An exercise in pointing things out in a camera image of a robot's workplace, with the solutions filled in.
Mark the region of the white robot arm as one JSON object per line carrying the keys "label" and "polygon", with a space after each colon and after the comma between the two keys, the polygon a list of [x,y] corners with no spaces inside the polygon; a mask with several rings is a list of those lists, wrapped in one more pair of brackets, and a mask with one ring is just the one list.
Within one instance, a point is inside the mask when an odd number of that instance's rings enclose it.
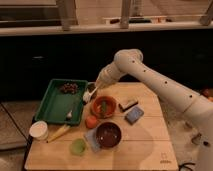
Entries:
{"label": "white robot arm", "polygon": [[166,100],[201,134],[195,171],[213,171],[213,102],[196,91],[152,70],[139,49],[119,50],[99,73],[95,86],[103,89],[131,75]]}

